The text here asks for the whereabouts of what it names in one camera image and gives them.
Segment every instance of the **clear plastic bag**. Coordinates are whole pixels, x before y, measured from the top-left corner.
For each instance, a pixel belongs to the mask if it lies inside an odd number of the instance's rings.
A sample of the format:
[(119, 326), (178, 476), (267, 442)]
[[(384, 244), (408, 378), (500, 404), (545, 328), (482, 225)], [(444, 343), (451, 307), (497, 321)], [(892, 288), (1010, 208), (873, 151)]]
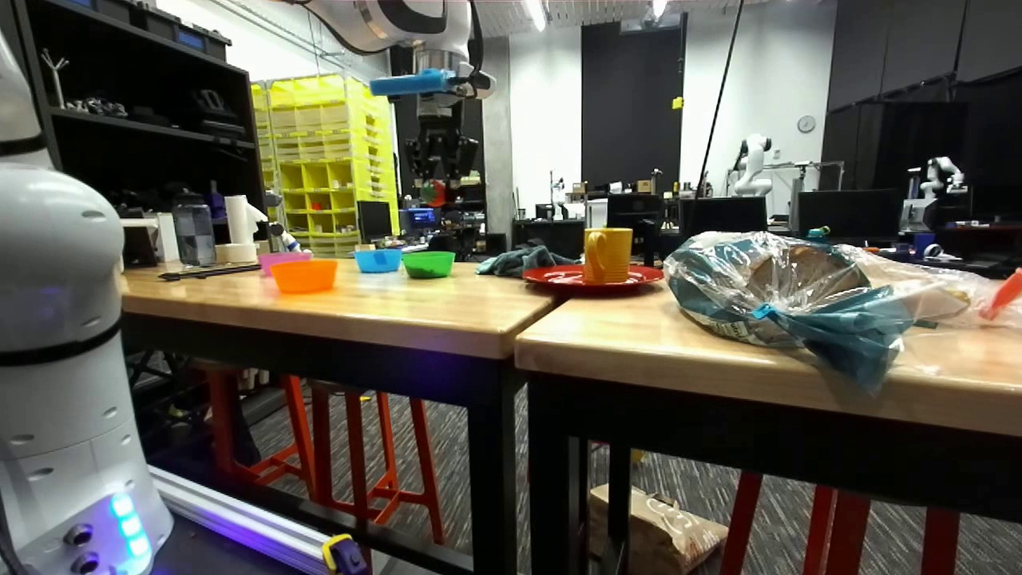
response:
[(1022, 328), (1020, 302), (989, 317), (995, 282), (768, 233), (698, 233), (669, 251), (666, 285), (709, 332), (812, 350), (865, 390), (880, 387), (913, 323)]

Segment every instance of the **monitor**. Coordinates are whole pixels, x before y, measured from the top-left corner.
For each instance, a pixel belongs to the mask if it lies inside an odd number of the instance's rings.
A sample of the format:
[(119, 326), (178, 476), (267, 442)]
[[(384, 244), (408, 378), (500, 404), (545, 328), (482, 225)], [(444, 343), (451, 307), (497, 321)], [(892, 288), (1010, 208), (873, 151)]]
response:
[(359, 202), (359, 233), (363, 244), (392, 236), (385, 202)]
[(608, 194), (608, 228), (631, 228), (631, 251), (641, 251), (649, 265), (659, 250), (662, 220), (665, 199), (659, 194)]
[(406, 220), (408, 220), (408, 233), (413, 229), (433, 229), (442, 220), (438, 220), (438, 210), (429, 208), (429, 206), (413, 206), (406, 208)]
[(690, 199), (679, 202), (679, 236), (705, 229), (767, 229), (767, 199)]
[(898, 240), (903, 193), (894, 187), (842, 187), (798, 194), (798, 236), (812, 228), (831, 228), (834, 240), (892, 244)]

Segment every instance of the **blue bowl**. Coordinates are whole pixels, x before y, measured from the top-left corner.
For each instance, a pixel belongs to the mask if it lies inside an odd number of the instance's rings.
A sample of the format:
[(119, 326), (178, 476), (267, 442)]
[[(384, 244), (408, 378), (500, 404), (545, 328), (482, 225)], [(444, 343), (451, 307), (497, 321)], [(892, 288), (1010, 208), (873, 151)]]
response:
[(392, 275), (403, 265), (403, 250), (355, 250), (362, 275)]

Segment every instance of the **yellow cup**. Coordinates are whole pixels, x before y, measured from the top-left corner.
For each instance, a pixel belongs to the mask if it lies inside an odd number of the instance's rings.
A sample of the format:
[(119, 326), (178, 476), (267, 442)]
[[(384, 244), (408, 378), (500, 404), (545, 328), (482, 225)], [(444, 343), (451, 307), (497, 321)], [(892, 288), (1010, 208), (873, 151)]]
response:
[(583, 229), (583, 285), (622, 285), (631, 267), (631, 228)]

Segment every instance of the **ceiling light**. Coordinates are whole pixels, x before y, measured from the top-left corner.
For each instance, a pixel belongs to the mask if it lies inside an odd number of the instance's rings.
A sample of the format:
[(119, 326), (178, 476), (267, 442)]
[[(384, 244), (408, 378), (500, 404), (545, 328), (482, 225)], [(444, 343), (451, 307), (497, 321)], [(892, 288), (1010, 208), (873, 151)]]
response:
[(542, 0), (525, 0), (525, 13), (532, 20), (532, 26), (542, 32), (545, 28), (545, 6)]
[(650, 20), (662, 20), (666, 13), (666, 0), (650, 0)]

